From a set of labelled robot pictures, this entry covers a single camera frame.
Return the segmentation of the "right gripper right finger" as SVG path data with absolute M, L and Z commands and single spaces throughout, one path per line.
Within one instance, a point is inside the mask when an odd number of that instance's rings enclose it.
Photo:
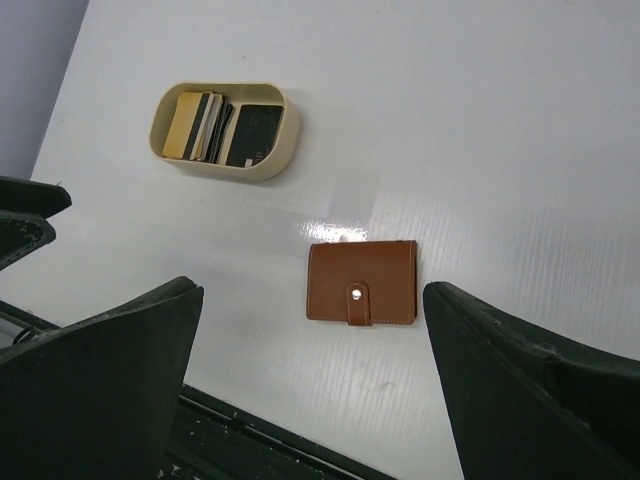
M 638 361 L 450 283 L 427 284 L 423 307 L 465 478 L 638 478 Z

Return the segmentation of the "brown leather card holder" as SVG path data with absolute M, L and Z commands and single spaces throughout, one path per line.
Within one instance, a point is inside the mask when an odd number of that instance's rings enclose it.
M 417 247 L 414 240 L 313 244 L 306 317 L 352 327 L 413 324 Z

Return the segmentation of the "silver credit card stack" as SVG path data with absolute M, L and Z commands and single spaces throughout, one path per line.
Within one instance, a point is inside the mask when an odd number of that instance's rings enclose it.
M 181 93 L 162 156 L 216 163 L 233 112 L 233 105 L 222 94 L 211 91 Z

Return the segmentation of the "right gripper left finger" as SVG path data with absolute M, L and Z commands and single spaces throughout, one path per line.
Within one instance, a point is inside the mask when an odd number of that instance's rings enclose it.
M 2 349 L 2 478 L 156 478 L 203 299 L 178 277 Z

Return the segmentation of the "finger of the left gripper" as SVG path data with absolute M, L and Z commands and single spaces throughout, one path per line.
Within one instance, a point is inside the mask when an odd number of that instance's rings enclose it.
M 59 185 L 2 176 L 0 207 L 2 211 L 51 218 L 72 205 L 71 196 Z
M 3 270 L 55 240 L 55 229 L 42 216 L 1 213 L 1 264 Z

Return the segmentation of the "beige oval tray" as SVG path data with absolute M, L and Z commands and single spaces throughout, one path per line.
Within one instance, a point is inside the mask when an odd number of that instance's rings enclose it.
M 152 153 L 193 175 L 259 182 L 293 158 L 301 120 L 271 83 L 180 83 L 160 99 Z

